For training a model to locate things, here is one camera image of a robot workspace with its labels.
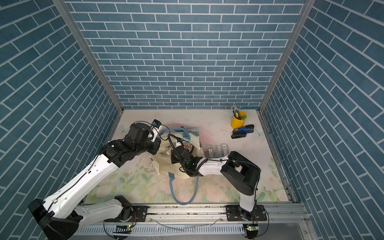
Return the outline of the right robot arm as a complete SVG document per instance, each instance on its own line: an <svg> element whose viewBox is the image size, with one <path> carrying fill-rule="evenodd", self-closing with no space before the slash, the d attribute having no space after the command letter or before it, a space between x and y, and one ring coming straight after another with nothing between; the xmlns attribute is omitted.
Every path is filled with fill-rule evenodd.
<svg viewBox="0 0 384 240"><path fill-rule="evenodd" d="M261 176L261 169L243 155L232 151L229 155L207 159L194 157L184 147L171 150L171 163L181 164L182 172L189 177L208 175L224 176L240 194L239 214L242 219L254 221L257 219L256 192Z"/></svg>

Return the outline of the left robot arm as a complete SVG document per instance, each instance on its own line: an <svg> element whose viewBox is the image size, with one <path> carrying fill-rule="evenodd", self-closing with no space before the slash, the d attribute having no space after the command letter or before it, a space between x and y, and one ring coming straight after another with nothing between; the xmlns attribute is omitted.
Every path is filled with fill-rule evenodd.
<svg viewBox="0 0 384 240"><path fill-rule="evenodd" d="M131 124L123 139L113 140L102 147L91 163L65 186L45 199L33 200L28 208L49 240L68 240L80 229L94 223L112 220L136 223L137 214L123 196L101 204L82 205L81 200L101 181L135 156L159 150L162 124L137 121Z"/></svg>

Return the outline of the clear compass set case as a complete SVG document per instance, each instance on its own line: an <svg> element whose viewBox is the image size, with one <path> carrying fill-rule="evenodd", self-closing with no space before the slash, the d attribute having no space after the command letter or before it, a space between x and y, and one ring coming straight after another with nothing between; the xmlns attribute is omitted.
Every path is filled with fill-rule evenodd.
<svg viewBox="0 0 384 240"><path fill-rule="evenodd" d="M215 156L213 146L211 144L206 145L206 155L208 159L212 159Z"/></svg>

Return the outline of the cream canvas tote bag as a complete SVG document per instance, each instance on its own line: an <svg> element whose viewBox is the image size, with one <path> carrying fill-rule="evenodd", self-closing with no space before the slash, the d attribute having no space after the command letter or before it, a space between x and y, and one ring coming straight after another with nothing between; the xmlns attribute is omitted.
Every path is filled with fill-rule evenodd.
<svg viewBox="0 0 384 240"><path fill-rule="evenodd" d="M196 172L198 161L204 156L199 130L161 126L157 132L157 140L161 141L159 150L150 156L157 174L169 178L170 192L175 202L182 206L188 205L196 197L199 180L195 180L195 190L191 199L181 202L175 196L173 181L198 177L199 174Z"/></svg>

